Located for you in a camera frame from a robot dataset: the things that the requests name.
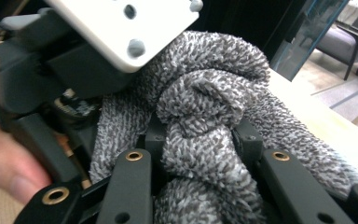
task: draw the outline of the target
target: hex bolt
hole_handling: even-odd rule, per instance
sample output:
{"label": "hex bolt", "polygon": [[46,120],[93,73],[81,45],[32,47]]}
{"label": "hex bolt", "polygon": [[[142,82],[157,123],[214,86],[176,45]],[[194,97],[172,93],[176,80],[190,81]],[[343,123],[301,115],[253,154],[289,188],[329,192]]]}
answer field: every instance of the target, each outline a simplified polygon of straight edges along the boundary
{"label": "hex bolt", "polygon": [[202,10],[203,3],[201,0],[192,0],[190,5],[190,11],[199,12]]}
{"label": "hex bolt", "polygon": [[145,54],[145,44],[141,40],[132,39],[128,46],[128,53],[131,57],[138,58]]}

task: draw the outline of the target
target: gray chair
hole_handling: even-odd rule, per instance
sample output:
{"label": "gray chair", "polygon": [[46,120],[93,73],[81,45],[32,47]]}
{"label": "gray chair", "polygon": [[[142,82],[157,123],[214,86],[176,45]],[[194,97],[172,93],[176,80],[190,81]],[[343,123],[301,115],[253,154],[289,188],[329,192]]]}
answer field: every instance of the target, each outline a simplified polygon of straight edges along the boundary
{"label": "gray chair", "polygon": [[358,35],[348,30],[330,28],[316,49],[348,65],[344,80],[348,79],[353,64],[358,63]]}

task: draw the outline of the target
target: gray knitted fabric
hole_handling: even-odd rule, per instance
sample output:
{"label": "gray knitted fabric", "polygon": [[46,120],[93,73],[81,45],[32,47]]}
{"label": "gray knitted fabric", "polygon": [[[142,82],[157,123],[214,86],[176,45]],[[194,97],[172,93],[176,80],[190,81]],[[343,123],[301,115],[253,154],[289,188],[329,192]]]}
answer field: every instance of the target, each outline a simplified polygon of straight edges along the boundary
{"label": "gray knitted fabric", "polygon": [[104,97],[92,181],[111,174],[157,111],[168,124],[162,163],[178,177],[156,197],[155,223],[265,222],[256,183],[232,142],[243,116],[265,148],[293,153],[322,185],[348,194],[358,174],[270,93],[268,68],[264,54],[240,38],[179,35],[133,86]]}

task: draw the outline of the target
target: mounting hole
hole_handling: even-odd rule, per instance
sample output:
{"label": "mounting hole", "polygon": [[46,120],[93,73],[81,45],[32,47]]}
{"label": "mounting hole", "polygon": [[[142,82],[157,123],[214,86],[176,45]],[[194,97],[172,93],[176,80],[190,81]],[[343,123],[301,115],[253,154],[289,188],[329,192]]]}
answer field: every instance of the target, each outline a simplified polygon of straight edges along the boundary
{"label": "mounting hole", "polygon": [[318,218],[323,223],[335,223],[334,219],[325,213],[319,213]]}
{"label": "mounting hole", "polygon": [[126,223],[130,220],[130,215],[128,213],[120,213],[115,217],[116,223]]}
{"label": "mounting hole", "polygon": [[144,155],[140,152],[130,152],[127,154],[126,159],[127,161],[138,161],[140,160]]}
{"label": "mounting hole", "polygon": [[124,7],[124,15],[130,20],[134,19],[136,17],[136,10],[135,7],[132,5],[127,5]]}
{"label": "mounting hole", "polygon": [[69,189],[66,187],[58,187],[50,189],[42,198],[42,203],[53,205],[63,202],[69,196]]}
{"label": "mounting hole", "polygon": [[272,153],[272,156],[277,161],[289,161],[290,160],[290,157],[283,152],[274,152],[274,153]]}

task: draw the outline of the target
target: human hand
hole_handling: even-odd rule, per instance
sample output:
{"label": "human hand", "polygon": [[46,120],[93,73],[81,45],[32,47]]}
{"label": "human hand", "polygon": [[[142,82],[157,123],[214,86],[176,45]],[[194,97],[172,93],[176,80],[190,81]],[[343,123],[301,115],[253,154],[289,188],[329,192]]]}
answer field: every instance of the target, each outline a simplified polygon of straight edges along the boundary
{"label": "human hand", "polygon": [[0,188],[21,203],[50,184],[47,172],[10,134],[0,130]]}

